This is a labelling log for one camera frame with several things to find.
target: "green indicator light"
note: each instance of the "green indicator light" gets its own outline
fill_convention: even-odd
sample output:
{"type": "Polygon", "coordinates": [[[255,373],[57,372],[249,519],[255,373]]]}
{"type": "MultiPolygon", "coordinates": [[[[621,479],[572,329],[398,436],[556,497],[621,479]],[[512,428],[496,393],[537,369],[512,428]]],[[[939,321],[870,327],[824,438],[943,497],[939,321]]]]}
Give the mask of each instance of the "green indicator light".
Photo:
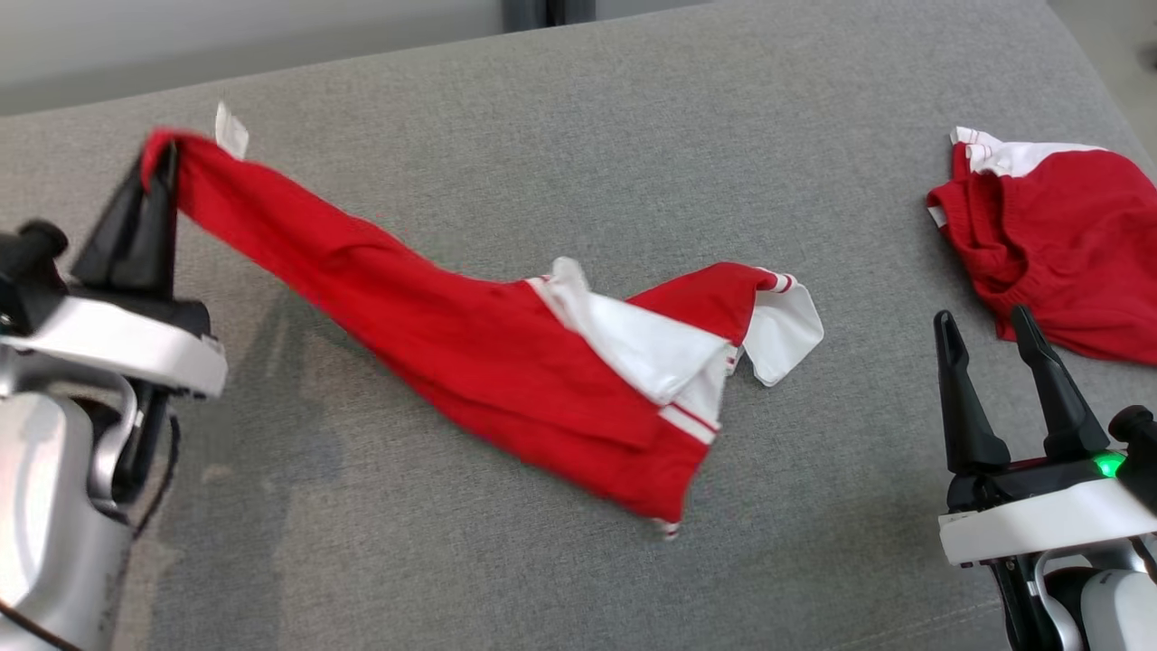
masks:
{"type": "Polygon", "coordinates": [[[1092,456],[1093,464],[1100,468],[1100,474],[1106,478],[1115,478],[1117,469],[1125,464],[1125,456],[1120,452],[1113,452],[1112,450],[1106,450],[1105,452],[1098,452],[1092,456]]]}

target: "folded cloth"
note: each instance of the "folded cloth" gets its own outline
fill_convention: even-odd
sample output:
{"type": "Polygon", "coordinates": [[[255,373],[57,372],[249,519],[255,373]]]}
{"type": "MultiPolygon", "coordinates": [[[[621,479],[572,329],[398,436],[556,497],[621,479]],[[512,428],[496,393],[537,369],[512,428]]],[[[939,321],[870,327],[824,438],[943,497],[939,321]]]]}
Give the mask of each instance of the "folded cloth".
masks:
{"type": "Polygon", "coordinates": [[[1100,360],[1157,364],[1157,188],[1120,154],[1002,142],[956,127],[952,179],[928,210],[1015,341],[1032,308],[1048,340],[1100,360]]]}

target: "clothing tag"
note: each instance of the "clothing tag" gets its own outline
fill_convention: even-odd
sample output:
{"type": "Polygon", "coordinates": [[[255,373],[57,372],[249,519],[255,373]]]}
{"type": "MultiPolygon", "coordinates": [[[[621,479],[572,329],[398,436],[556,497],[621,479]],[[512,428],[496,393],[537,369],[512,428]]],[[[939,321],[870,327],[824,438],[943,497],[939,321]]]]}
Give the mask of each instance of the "clothing tag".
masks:
{"type": "Polygon", "coordinates": [[[948,223],[948,213],[941,206],[928,206],[928,214],[933,215],[933,221],[936,222],[936,228],[944,228],[948,223]]]}
{"type": "Polygon", "coordinates": [[[224,102],[218,103],[216,141],[219,147],[229,151],[229,155],[244,160],[245,149],[249,148],[249,130],[239,119],[233,117],[224,102]]]}

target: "gray fabric surface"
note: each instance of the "gray fabric surface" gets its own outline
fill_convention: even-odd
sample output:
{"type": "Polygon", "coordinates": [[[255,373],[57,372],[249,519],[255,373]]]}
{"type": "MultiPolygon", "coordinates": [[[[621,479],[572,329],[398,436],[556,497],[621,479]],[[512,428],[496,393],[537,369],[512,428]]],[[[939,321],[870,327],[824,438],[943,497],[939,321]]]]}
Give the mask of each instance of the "gray fabric surface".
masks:
{"type": "MultiPolygon", "coordinates": [[[[788,269],[827,339],[778,387],[746,367],[684,533],[456,430],[323,315],[193,227],[180,291],[231,361],[183,406],[174,490],[135,549],[123,649],[1004,648],[996,592],[945,564],[931,317],[951,308],[1015,456],[1030,373],[922,198],[948,130],[1151,163],[1044,3],[697,7],[0,121],[0,225],[83,236],[150,126],[211,130],[464,273],[559,254],[625,296],[720,259],[788,269]]],[[[1066,356],[1104,421],[1150,369],[1066,356]]]]}

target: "robotic arm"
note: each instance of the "robotic arm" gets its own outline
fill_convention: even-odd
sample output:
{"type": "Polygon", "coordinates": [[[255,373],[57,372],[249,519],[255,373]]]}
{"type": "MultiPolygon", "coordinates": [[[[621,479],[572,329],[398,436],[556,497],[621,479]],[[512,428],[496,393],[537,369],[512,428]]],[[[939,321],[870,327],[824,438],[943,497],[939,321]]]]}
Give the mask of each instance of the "robotic arm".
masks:
{"type": "Polygon", "coordinates": [[[1110,424],[1111,451],[1061,358],[1025,306],[1012,312],[1048,436],[1045,458],[1014,463],[968,379],[968,352],[948,311],[936,315],[950,563],[987,567],[1014,651],[1141,651],[1157,646],[1157,426],[1143,407],[1110,424]],[[1088,567],[1055,568],[1084,561],[1088,567]]]}
{"type": "Polygon", "coordinates": [[[177,150],[146,194],[139,162],[73,266],[46,221],[0,234],[0,650],[108,649],[134,527],[128,510],[171,421],[227,365],[198,301],[172,295],[177,150]]]}

